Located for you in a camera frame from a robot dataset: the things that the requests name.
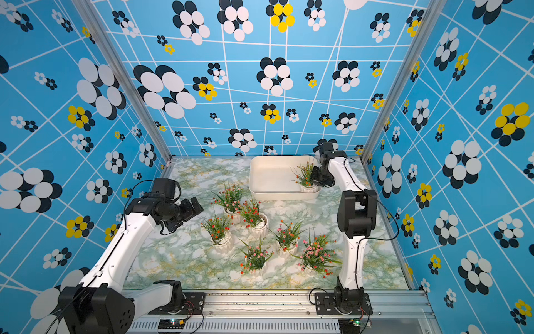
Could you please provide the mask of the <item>orange potted gypsophila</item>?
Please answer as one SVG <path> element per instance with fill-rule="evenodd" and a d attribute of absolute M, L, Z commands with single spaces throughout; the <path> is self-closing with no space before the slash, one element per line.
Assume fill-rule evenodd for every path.
<path fill-rule="evenodd" d="M 298 165 L 296 168 L 291 168 L 291 172 L 296 177 L 295 183 L 299 185 L 301 192 L 303 193 L 317 193 L 320 191 L 318 185 L 316 185 L 312 179 L 312 172 L 314 164 L 307 162 L 304 165 Z"/>

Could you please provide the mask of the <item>red potted gypsophila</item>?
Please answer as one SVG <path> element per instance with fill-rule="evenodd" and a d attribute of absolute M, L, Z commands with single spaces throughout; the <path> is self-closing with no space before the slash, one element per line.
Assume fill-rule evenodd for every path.
<path fill-rule="evenodd" d="M 230 232 L 232 224 L 225 215 L 209 218 L 201 224 L 202 229 L 209 234 L 212 246 L 219 253 L 228 253 L 234 246 Z"/>
<path fill-rule="evenodd" d="M 261 203 L 258 200 L 245 200 L 240 205 L 240 215 L 254 238 L 264 238 L 268 232 L 268 218 L 261 212 Z"/>
<path fill-rule="evenodd" d="M 213 204 L 221 206 L 228 218 L 233 223 L 238 223 L 241 220 L 243 195 L 244 190 L 241 186 L 226 182 L 221 191 L 214 193 Z"/>

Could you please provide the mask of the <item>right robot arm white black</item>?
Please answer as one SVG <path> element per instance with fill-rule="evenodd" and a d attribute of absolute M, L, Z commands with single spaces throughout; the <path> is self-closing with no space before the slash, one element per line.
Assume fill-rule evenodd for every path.
<path fill-rule="evenodd" d="M 360 310 L 363 315 L 373 313 L 369 295 L 363 288 L 364 250 L 377 220 L 377 195 L 361 183 L 349 158 L 334 143 L 320 140 L 315 152 L 319 165 L 312 169 L 314 185 L 323 188 L 333 186 L 341 190 L 337 211 L 337 225 L 343 235 L 342 269 L 334 291 L 335 307 L 341 314 L 349 315 Z"/>

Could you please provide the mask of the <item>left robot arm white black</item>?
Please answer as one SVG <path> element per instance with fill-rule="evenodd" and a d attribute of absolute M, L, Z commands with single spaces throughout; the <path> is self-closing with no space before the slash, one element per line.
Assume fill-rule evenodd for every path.
<path fill-rule="evenodd" d="M 152 190 L 125 205 L 121 226 L 94 267 L 73 287 L 63 288 L 58 297 L 60 312 L 47 333 L 63 329 L 68 333 L 126 333 L 139 318 L 153 310 L 189 315 L 202 311 L 187 300 L 182 284 L 161 280 L 140 292 L 122 293 L 127 275 L 141 246 L 153 230 L 163 236 L 176 232 L 203 212 L 197 198 L 182 198 L 179 182 L 154 180 Z"/>

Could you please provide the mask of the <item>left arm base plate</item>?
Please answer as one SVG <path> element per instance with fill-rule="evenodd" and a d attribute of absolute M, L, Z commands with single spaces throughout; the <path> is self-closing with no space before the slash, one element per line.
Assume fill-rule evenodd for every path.
<path fill-rule="evenodd" d="M 178 304 L 156 308 L 149 315 L 201 315 L 206 296 L 205 292 L 185 292 Z"/>

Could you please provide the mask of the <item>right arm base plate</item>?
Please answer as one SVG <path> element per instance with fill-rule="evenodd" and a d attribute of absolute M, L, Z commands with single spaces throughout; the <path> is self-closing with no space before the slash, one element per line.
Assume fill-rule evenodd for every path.
<path fill-rule="evenodd" d="M 368 316 L 374 314 L 369 295 L 357 292 L 349 298 L 335 296 L 333 292 L 318 292 L 314 294 L 312 301 L 315 304 L 317 315 L 354 315 Z"/>

